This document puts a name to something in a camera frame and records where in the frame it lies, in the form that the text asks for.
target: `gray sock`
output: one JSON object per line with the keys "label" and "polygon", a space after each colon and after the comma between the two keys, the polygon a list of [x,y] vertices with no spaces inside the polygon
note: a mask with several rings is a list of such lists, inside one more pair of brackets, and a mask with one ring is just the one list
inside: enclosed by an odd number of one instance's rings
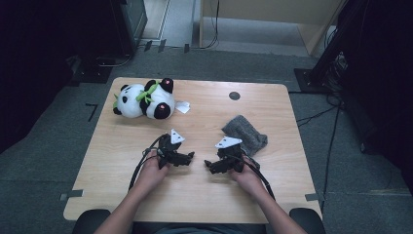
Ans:
{"label": "gray sock", "polygon": [[222,131],[227,137],[240,138],[243,141],[241,149],[249,157],[252,157],[268,143],[267,136],[258,133],[243,115],[238,115],[232,119],[222,128]]}

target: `gray carpet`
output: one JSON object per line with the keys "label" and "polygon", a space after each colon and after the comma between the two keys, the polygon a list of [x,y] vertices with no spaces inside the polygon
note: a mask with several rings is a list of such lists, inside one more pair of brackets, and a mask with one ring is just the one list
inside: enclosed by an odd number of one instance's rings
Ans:
{"label": "gray carpet", "polygon": [[[61,193],[71,190],[111,82],[116,77],[171,77],[284,84],[299,91],[293,68],[312,68],[316,58],[157,48],[139,49],[115,67],[107,84],[65,87],[30,134],[0,155],[0,233],[70,233]],[[297,119],[330,105],[325,95],[291,94]],[[89,121],[92,106],[96,114]],[[316,190],[322,192],[336,110],[300,127]],[[327,233],[412,233],[413,199],[400,171],[380,155],[359,152],[356,131],[339,111],[330,157],[323,222]]]}

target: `forearm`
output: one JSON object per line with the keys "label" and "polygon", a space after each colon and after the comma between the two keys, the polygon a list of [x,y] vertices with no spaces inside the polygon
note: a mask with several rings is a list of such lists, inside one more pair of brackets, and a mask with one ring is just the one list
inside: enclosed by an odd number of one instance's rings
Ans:
{"label": "forearm", "polygon": [[134,186],[113,213],[99,226],[95,233],[128,233],[137,209],[146,197],[146,191]]}
{"label": "forearm", "polygon": [[253,197],[257,201],[275,233],[306,233],[267,193],[265,190],[255,191]]}

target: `table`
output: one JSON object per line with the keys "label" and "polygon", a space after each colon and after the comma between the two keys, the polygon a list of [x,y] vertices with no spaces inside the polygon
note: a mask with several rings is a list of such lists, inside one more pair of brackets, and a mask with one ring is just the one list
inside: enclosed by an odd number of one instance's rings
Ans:
{"label": "table", "polygon": [[[91,209],[112,212],[128,192],[141,152],[157,137],[175,129],[186,138],[178,152],[195,151],[193,161],[190,166],[171,167],[134,220],[267,223],[252,198],[228,174],[212,175],[204,164],[204,160],[218,160],[214,145],[224,137],[221,128],[239,114],[268,136],[268,145],[254,159],[261,164],[281,207],[286,212],[310,208],[321,215],[318,201],[307,202],[305,198],[305,194],[314,194],[315,188],[285,86],[175,79],[175,100],[191,103],[186,114],[175,110],[167,120],[115,115],[114,94],[125,84],[145,84],[147,80],[114,80],[73,186],[74,190],[83,189],[84,194],[69,198],[66,219],[75,220]],[[241,98],[230,99],[231,92],[238,92]]]}
{"label": "table", "polygon": [[[263,20],[297,23],[309,55],[317,52],[330,25],[337,20],[346,0],[222,0],[219,17],[238,20]],[[200,45],[203,17],[216,17],[218,0],[201,0]]]}

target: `black tape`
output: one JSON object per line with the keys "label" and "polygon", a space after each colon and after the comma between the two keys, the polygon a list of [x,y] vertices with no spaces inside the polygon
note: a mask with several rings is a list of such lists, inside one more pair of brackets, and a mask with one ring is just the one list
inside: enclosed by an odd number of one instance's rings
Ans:
{"label": "black tape", "polygon": [[185,44],[185,48],[183,49],[183,53],[188,53],[189,52],[189,44]]}
{"label": "black tape", "polygon": [[167,43],[167,39],[161,41],[161,45],[159,46],[158,53],[163,52],[165,48],[165,44]]}
{"label": "black tape", "polygon": [[89,120],[88,120],[88,122],[91,122],[92,118],[94,117],[94,113],[95,113],[96,110],[97,110],[97,104],[89,104],[89,103],[86,103],[86,106],[94,106],[94,111],[92,111],[92,114],[91,114],[91,116],[89,117]]}
{"label": "black tape", "polygon": [[144,52],[149,51],[149,50],[151,49],[151,46],[152,46],[152,40],[151,40],[151,41],[148,41],[148,42],[146,43],[146,45],[145,45],[145,51],[144,51]]}

